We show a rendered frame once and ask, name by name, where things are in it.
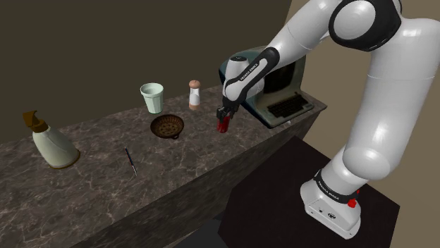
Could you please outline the old grey computer terminal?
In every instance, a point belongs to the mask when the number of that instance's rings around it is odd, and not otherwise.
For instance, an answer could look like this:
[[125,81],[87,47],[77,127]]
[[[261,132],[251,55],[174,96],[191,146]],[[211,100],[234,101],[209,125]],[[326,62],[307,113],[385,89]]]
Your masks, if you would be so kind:
[[268,128],[275,128],[311,110],[314,104],[300,86],[306,57],[270,72],[264,86],[256,89],[241,106]]

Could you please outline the brown woven basket bowl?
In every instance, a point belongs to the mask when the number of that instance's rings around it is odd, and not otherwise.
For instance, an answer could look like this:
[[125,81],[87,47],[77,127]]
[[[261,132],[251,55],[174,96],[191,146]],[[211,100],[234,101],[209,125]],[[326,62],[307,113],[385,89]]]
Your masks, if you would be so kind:
[[155,118],[150,124],[150,130],[154,135],[162,139],[179,138],[185,124],[183,119],[173,114],[165,114]]

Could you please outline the pale green ribbed cup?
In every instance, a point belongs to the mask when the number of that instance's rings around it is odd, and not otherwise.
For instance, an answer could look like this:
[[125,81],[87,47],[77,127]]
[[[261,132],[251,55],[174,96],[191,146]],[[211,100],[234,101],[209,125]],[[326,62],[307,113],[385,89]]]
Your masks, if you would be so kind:
[[163,111],[164,87],[156,82],[145,83],[140,87],[145,104],[150,113],[158,114]]

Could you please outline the dark robot stand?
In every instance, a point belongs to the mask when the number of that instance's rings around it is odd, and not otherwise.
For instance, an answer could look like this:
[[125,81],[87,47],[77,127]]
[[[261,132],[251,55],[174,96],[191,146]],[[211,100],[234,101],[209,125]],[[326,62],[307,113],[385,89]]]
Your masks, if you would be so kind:
[[329,158],[292,137],[232,190],[218,234],[228,248],[390,248],[400,206],[360,189],[358,233],[345,240],[306,214],[300,186]]

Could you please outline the red cylindrical can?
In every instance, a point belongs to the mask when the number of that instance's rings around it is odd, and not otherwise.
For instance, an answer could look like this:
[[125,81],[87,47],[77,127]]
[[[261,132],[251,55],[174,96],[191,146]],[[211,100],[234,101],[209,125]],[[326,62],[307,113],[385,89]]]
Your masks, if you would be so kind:
[[228,127],[229,127],[229,122],[230,122],[230,116],[225,116],[222,119],[218,119],[217,120],[217,125],[216,125],[216,129],[218,132],[220,133],[225,133],[228,131]]

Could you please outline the white shaker with brown cap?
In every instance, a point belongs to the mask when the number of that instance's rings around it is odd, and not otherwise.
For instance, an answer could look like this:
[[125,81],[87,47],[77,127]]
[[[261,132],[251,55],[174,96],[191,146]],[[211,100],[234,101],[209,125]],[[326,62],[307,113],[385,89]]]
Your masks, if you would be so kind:
[[197,110],[200,106],[201,83],[198,80],[191,80],[188,85],[190,87],[189,108],[191,110]]

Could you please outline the cream bottle with brown pump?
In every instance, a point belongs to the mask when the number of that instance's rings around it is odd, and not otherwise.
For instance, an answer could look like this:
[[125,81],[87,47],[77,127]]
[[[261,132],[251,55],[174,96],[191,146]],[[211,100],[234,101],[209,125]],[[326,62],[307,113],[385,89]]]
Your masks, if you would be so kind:
[[23,120],[32,130],[36,148],[51,168],[63,169],[72,166],[80,158],[80,151],[56,128],[39,119],[36,111],[23,113]]

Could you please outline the dark slim pen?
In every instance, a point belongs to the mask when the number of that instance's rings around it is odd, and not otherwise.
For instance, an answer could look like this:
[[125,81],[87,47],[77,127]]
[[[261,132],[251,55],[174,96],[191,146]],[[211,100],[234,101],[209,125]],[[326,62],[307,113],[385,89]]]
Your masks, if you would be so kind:
[[138,176],[137,168],[135,167],[135,164],[133,163],[133,159],[132,159],[132,157],[130,155],[130,152],[129,152],[128,148],[124,147],[124,150],[125,150],[126,155],[127,155],[128,159],[130,161],[130,165],[131,165],[131,167],[133,169],[133,172],[134,172],[135,176]]

